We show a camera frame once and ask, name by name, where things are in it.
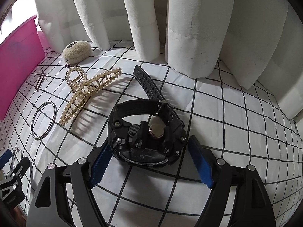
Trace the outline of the large silver bangle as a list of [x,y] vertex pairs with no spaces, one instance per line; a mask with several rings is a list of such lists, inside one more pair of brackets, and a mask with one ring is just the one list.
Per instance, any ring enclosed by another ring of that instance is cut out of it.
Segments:
[[50,133],[56,119],[57,108],[53,101],[42,103],[35,111],[30,132],[34,140],[42,140]]

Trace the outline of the black digital wrist watch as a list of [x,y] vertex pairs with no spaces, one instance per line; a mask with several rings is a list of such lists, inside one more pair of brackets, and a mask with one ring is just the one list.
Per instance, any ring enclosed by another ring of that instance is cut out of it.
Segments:
[[[172,165],[185,147],[184,122],[142,67],[135,66],[134,77],[148,99],[128,100],[113,107],[108,121],[108,143],[113,155],[138,166]],[[159,117],[164,127],[147,121],[132,124],[124,120],[134,115]]]

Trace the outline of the pearl hair claw clip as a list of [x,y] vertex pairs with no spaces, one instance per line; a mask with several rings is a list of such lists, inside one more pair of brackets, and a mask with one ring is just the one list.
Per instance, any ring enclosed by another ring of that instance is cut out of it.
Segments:
[[121,68],[114,68],[88,78],[83,68],[78,66],[69,67],[65,75],[65,82],[71,88],[72,97],[63,109],[59,124],[64,126],[75,118],[91,96],[109,86],[121,74]]

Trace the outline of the white black grid tablecloth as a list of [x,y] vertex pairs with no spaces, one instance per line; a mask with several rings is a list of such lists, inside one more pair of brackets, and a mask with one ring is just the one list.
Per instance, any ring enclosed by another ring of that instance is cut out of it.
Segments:
[[[80,63],[88,77],[114,68],[121,76],[89,99],[80,113],[65,126],[60,115],[72,96],[64,78],[61,54],[51,49],[28,75],[1,121],[1,151],[15,151],[14,163],[24,156],[31,169],[23,177],[26,198],[20,204],[28,213],[33,194],[49,163],[65,166],[86,157],[107,138],[109,114],[117,103],[145,99],[133,75],[141,66],[165,99],[183,120],[187,136],[230,165],[254,165],[265,184],[277,226],[285,226],[302,200],[302,139],[294,120],[288,119],[274,95],[262,84],[245,90],[223,61],[201,79],[178,73],[163,55],[151,62],[140,61],[131,41],[117,40],[110,49],[96,46]],[[46,73],[35,90],[41,71]],[[30,125],[44,102],[56,104],[56,119],[48,136],[34,140]],[[188,150],[171,166],[140,168],[112,158],[101,182],[92,190],[109,226],[194,226],[210,191],[200,181]]]

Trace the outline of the dark rectangular hair clip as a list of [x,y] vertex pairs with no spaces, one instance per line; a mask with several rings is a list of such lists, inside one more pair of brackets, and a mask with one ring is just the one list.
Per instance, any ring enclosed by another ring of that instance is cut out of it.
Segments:
[[46,73],[44,72],[44,70],[42,70],[41,73],[40,73],[40,75],[39,75],[38,81],[37,81],[37,83],[35,85],[35,90],[36,91],[40,90],[40,87],[41,87],[41,85],[42,85],[42,83],[43,83],[44,80],[47,81],[47,82],[49,82],[49,80],[47,79]]

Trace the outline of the pink plastic storage bin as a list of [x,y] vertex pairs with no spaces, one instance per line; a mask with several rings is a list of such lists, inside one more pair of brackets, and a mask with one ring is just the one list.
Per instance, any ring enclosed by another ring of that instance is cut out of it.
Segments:
[[36,15],[19,25],[1,43],[1,120],[31,71],[45,58]]

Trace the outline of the beige fluffy pouch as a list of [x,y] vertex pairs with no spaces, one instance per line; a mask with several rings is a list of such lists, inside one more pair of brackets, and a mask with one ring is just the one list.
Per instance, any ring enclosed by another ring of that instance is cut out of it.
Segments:
[[62,57],[67,64],[74,65],[87,59],[91,52],[91,46],[87,41],[78,40],[65,47]]

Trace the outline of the white curtain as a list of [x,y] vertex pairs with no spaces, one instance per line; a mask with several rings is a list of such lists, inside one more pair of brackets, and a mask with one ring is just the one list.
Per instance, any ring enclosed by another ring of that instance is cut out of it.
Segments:
[[302,15],[291,0],[35,0],[56,52],[75,40],[108,50],[132,40],[142,61],[165,59],[191,78],[222,59],[238,84],[261,82],[288,118],[302,113]]

